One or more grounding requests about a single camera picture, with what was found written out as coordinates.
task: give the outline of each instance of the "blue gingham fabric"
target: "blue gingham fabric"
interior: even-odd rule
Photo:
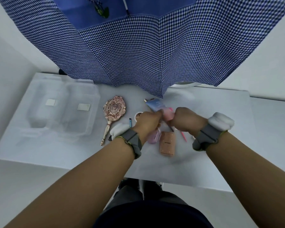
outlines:
[[[0,0],[21,33],[72,78],[219,85],[285,14],[285,0],[197,0],[162,17],[130,15],[76,30],[53,0]]]

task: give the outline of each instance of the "white table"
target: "white table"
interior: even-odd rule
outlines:
[[[19,134],[17,127],[21,127],[21,121],[17,118],[22,113],[19,109],[22,101],[28,97],[26,93],[0,141],[0,159],[72,169],[101,149],[100,142],[106,127],[102,106],[108,99],[115,95],[124,98],[126,114],[120,121],[128,123],[138,111],[148,110],[143,100],[154,97],[129,84],[117,88],[104,84],[98,86],[101,99],[92,134],[74,143],[59,141],[55,132],[38,138]],[[231,133],[252,149],[256,148],[256,129],[248,92],[201,87],[169,88],[163,103],[173,109],[188,107],[204,117],[210,117],[217,111],[224,113],[236,121]],[[176,131],[174,157],[162,156],[158,144],[146,143],[142,156],[134,161],[126,177],[231,191],[206,153],[194,151],[192,137],[188,133],[185,136],[187,143]]]

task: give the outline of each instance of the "floor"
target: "floor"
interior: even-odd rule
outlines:
[[[0,228],[66,172],[0,160]],[[257,227],[233,193],[174,184],[163,189],[200,210],[215,228]]]

